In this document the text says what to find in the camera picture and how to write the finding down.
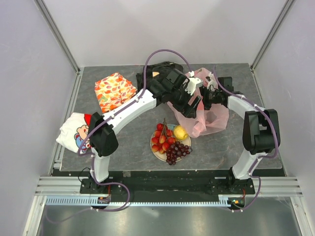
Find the colourful cartoon cloth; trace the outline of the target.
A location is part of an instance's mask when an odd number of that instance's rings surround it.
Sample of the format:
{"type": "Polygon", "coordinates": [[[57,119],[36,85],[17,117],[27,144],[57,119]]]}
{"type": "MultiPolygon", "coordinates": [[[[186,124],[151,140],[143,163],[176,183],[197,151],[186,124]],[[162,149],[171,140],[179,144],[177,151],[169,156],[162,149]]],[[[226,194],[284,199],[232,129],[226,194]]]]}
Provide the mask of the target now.
{"type": "Polygon", "coordinates": [[[56,142],[72,152],[86,153],[91,147],[89,139],[84,141],[89,132],[91,114],[72,113],[60,128],[56,142]]]}

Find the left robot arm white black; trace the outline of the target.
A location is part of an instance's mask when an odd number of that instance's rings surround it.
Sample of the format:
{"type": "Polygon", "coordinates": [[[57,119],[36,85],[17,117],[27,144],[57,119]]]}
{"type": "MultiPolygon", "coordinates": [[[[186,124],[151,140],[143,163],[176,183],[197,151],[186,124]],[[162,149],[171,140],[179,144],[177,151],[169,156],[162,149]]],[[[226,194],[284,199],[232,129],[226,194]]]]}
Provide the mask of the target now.
{"type": "Polygon", "coordinates": [[[96,193],[104,193],[108,188],[108,167],[110,156],[119,144],[116,135],[131,121],[161,103],[170,102],[187,118],[196,117],[196,109],[201,100],[194,92],[203,85],[194,72],[188,75],[172,69],[166,76],[157,75],[127,103],[113,111],[100,115],[94,113],[89,126],[89,140],[92,147],[91,188],[96,193]]]}

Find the black beige plush cloth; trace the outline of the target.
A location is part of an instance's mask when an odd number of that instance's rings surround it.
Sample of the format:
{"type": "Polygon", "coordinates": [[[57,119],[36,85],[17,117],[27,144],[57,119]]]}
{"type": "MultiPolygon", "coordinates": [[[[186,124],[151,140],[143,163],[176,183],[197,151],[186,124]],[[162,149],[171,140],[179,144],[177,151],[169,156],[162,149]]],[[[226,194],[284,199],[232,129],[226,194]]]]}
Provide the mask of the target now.
{"type": "MultiPolygon", "coordinates": [[[[148,65],[146,70],[146,88],[149,88],[150,82],[154,79],[161,82],[173,69],[177,69],[180,72],[184,71],[182,65],[170,61],[148,65]]],[[[136,74],[136,80],[137,89],[140,91],[144,87],[144,68],[141,73],[136,74]]]]}

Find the purple fake grape bunch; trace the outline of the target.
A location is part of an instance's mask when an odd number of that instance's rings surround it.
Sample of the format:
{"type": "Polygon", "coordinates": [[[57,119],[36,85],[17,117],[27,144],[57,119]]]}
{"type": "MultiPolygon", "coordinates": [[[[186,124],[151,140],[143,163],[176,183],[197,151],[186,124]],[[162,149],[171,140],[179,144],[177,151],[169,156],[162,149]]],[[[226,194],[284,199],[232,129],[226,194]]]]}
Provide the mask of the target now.
{"type": "Polygon", "coordinates": [[[176,141],[166,151],[166,162],[175,165],[179,160],[192,153],[192,147],[176,141]]]}

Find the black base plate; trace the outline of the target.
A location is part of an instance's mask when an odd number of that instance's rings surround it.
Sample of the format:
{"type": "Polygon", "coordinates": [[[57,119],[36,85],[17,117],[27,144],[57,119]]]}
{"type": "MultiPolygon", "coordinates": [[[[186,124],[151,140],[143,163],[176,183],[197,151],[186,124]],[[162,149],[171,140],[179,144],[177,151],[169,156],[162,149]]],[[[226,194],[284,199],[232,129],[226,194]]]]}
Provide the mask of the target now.
{"type": "Polygon", "coordinates": [[[172,170],[172,171],[110,171],[103,181],[109,186],[96,184],[92,176],[81,180],[81,194],[122,194],[124,184],[130,192],[183,190],[205,192],[211,195],[255,194],[253,180],[235,179],[230,170],[172,170]]]}

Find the yellow fake lemon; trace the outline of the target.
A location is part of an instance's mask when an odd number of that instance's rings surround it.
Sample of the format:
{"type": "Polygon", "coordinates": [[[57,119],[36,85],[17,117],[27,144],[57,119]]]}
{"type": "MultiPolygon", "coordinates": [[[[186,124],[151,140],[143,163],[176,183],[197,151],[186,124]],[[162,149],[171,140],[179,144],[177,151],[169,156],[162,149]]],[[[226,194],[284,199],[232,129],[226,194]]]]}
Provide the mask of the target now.
{"type": "Polygon", "coordinates": [[[180,125],[177,125],[174,127],[173,134],[174,134],[175,138],[178,140],[185,140],[186,138],[189,137],[186,130],[180,125]]]}

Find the orange floral cloth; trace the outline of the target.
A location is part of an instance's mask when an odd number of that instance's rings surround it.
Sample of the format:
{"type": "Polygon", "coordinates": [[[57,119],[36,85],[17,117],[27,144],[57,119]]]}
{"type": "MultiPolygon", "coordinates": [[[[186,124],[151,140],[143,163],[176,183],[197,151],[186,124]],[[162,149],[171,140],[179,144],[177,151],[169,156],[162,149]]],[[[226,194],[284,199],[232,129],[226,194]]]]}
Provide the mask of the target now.
{"type": "Polygon", "coordinates": [[[136,95],[137,88],[116,72],[95,82],[94,91],[104,114],[131,100],[136,95]]]}

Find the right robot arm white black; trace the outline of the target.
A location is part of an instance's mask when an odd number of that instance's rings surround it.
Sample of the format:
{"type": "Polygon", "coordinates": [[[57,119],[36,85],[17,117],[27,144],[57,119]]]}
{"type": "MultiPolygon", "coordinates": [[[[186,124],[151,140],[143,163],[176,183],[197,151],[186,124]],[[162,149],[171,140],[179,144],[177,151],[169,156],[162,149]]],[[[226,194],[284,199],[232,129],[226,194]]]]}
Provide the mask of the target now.
{"type": "Polygon", "coordinates": [[[230,169],[225,187],[230,193],[243,188],[243,180],[252,178],[252,173],[263,158],[273,159],[279,153],[281,143],[278,113],[265,109],[235,91],[231,77],[206,77],[207,85],[200,88],[206,110],[221,104],[239,115],[243,123],[242,142],[244,150],[237,163],[230,169]]]}

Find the red fake lychee bunch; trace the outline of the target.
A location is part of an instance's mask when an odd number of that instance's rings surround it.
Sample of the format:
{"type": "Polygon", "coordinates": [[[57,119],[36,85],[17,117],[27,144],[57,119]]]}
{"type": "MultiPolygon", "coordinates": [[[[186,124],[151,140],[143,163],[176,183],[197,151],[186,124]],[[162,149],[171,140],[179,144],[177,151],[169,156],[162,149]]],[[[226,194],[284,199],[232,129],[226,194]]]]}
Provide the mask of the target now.
{"type": "Polygon", "coordinates": [[[162,123],[157,124],[156,130],[150,140],[153,153],[164,154],[176,142],[173,129],[167,124],[166,119],[162,123]]]}

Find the beige blue ceramic plate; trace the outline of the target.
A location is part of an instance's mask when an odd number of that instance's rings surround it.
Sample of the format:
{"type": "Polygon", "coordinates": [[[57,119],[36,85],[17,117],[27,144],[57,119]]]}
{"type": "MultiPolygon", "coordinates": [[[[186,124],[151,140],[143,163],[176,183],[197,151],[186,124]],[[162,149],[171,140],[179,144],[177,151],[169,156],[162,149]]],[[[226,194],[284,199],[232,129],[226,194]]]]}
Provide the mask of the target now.
{"type": "Polygon", "coordinates": [[[167,136],[167,139],[164,143],[160,143],[158,141],[158,139],[160,138],[160,135],[156,134],[156,133],[161,133],[161,131],[156,130],[151,137],[151,141],[150,141],[150,146],[151,146],[151,150],[153,152],[153,154],[161,161],[163,162],[175,162],[177,163],[178,161],[182,160],[185,156],[187,156],[187,152],[186,155],[182,155],[182,156],[178,156],[177,154],[175,155],[177,157],[177,159],[175,160],[173,157],[173,154],[170,150],[170,146],[171,145],[175,145],[176,142],[180,142],[180,147],[178,149],[178,151],[183,150],[185,152],[185,148],[188,147],[188,149],[191,148],[191,138],[190,136],[186,136],[186,138],[184,140],[178,140],[174,134],[174,128],[176,127],[176,125],[170,124],[167,126],[167,133],[170,134],[172,133],[172,136],[167,136]]]}

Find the pink plastic bag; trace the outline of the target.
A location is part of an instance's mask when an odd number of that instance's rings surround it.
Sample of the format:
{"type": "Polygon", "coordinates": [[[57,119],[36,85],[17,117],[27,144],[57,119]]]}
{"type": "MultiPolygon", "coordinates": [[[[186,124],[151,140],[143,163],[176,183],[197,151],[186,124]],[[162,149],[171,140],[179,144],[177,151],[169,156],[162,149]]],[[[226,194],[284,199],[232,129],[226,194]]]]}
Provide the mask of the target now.
{"type": "MultiPolygon", "coordinates": [[[[200,68],[194,73],[195,77],[203,81],[203,86],[205,87],[208,83],[206,80],[207,76],[215,79],[213,73],[206,68],[200,68]]],[[[205,110],[203,102],[200,101],[196,110],[196,118],[186,118],[180,112],[176,111],[170,102],[168,102],[167,105],[174,112],[179,125],[182,126],[192,138],[221,132],[226,129],[229,119],[229,110],[221,104],[212,104],[211,109],[205,110]]]]}

